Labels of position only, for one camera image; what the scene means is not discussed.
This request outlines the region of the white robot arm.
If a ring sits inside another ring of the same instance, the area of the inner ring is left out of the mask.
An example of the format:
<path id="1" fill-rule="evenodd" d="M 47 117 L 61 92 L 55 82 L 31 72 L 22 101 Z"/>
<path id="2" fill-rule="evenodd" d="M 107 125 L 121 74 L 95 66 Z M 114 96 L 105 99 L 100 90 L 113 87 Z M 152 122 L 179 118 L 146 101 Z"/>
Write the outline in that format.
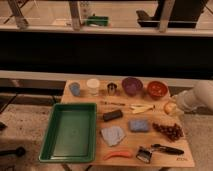
<path id="1" fill-rule="evenodd" d="M 195 111 L 198 107 L 213 111 L 213 81 L 198 81 L 193 88 L 174 95 L 173 99 L 177 107 L 185 112 Z"/>

